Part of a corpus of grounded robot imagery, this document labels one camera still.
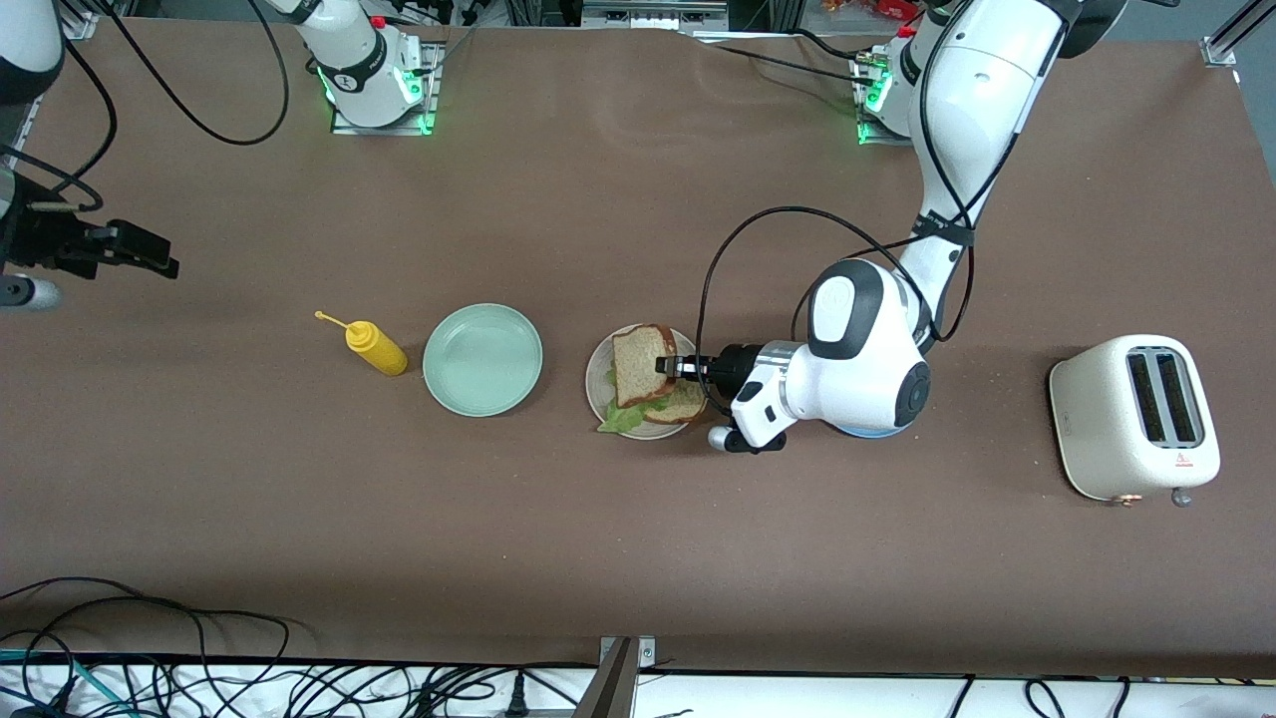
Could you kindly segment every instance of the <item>plate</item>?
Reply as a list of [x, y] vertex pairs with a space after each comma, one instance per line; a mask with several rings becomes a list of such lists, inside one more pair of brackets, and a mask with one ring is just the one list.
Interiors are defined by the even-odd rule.
[[[607, 406], [616, 398], [616, 388], [611, 386], [607, 381], [607, 370], [611, 369], [611, 358], [614, 353], [611, 352], [611, 337], [618, 333], [624, 333], [638, 324], [629, 324], [628, 326], [620, 326], [619, 329], [607, 334], [607, 338], [602, 339], [602, 343], [593, 349], [593, 355], [590, 356], [590, 363], [584, 367], [584, 397], [590, 400], [590, 409], [593, 409], [593, 416], [598, 418], [598, 423], [604, 422], [607, 416]], [[678, 352], [680, 355], [695, 353], [695, 344], [692, 339], [686, 338], [683, 332], [678, 329], [670, 329], [674, 332], [674, 342], [678, 346]], [[678, 432], [686, 429], [686, 425], [653, 425], [651, 422], [643, 422], [638, 425], [633, 431], [624, 432], [620, 436], [635, 439], [639, 441], [651, 441], [656, 439], [665, 439], [676, 435]]]
[[471, 304], [448, 314], [425, 343], [425, 386], [462, 417], [494, 417], [527, 399], [541, 376], [541, 335], [504, 304]]

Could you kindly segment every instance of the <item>bread slice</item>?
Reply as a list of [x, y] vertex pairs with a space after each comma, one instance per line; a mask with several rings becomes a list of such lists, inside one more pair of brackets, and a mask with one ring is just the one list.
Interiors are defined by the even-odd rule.
[[628, 409], [672, 394], [674, 379], [656, 372], [656, 358], [676, 351], [674, 332], [660, 324], [639, 324], [611, 337], [616, 407]]
[[690, 380], [678, 380], [664, 409], [648, 409], [643, 418], [652, 425], [690, 425], [704, 411], [704, 392]]

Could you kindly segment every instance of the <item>brown table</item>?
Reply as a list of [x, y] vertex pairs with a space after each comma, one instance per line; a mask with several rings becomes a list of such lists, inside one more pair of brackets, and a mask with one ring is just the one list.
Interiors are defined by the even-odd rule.
[[[259, 28], [134, 26], [214, 126], [268, 124]], [[1104, 43], [1057, 69], [914, 429], [808, 423], [740, 458], [708, 425], [596, 435], [586, 358], [632, 321], [690, 332], [713, 250], [760, 208], [902, 236], [916, 159], [855, 143], [843, 84], [665, 32], [481, 29], [436, 135], [332, 136], [299, 38], [281, 42], [292, 112], [248, 149], [181, 119], [112, 28], [85, 47], [121, 119], [87, 177], [101, 218], [171, 237], [182, 273], [63, 277], [59, 311], [0, 320], [5, 585], [94, 574], [282, 613], [313, 626], [292, 649], [313, 657], [588, 661], [596, 636], [641, 633], [679, 667], [1276, 676], [1276, 194], [1231, 73], [1193, 46]], [[28, 148], [75, 166], [100, 115], [69, 66]], [[768, 218], [720, 265], [707, 347], [783, 335], [857, 247]], [[373, 319], [416, 366], [473, 301], [518, 307], [545, 344], [532, 397], [494, 420], [447, 413], [415, 369], [378, 376], [311, 316]], [[1193, 349], [1221, 437], [1188, 511], [1087, 501], [1055, 454], [1046, 370], [1142, 330]], [[180, 624], [117, 620], [79, 640], [194, 650]]]

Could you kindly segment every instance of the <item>white plate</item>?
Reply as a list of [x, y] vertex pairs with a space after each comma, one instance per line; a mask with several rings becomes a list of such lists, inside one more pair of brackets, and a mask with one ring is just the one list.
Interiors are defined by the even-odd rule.
[[[629, 324], [628, 326], [621, 326], [611, 332], [607, 338], [602, 339], [602, 343], [593, 349], [593, 355], [590, 356], [590, 365], [584, 369], [584, 395], [590, 399], [590, 408], [593, 409], [593, 416], [598, 418], [598, 423], [602, 423], [607, 416], [607, 406], [616, 398], [616, 388], [611, 386], [607, 381], [607, 370], [611, 369], [611, 361], [614, 353], [611, 352], [611, 337], [618, 333], [624, 333], [638, 324]], [[678, 352], [683, 356], [689, 353], [695, 353], [695, 344], [692, 339], [686, 338], [683, 332], [671, 328], [674, 332], [674, 342], [678, 344]], [[676, 435], [678, 432], [686, 429], [686, 425], [653, 425], [651, 422], [643, 422], [638, 425], [630, 432], [624, 432], [623, 437], [637, 439], [639, 441], [651, 441], [655, 439], [665, 439]]]

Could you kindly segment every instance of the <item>yellow squeeze bottle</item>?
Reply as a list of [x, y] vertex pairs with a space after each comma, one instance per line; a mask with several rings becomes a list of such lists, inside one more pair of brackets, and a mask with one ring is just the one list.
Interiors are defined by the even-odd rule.
[[364, 361], [376, 367], [387, 377], [397, 377], [407, 371], [407, 353], [394, 343], [394, 339], [382, 333], [371, 321], [338, 321], [323, 311], [315, 311], [315, 318], [329, 320], [346, 328], [346, 346], [364, 357]]

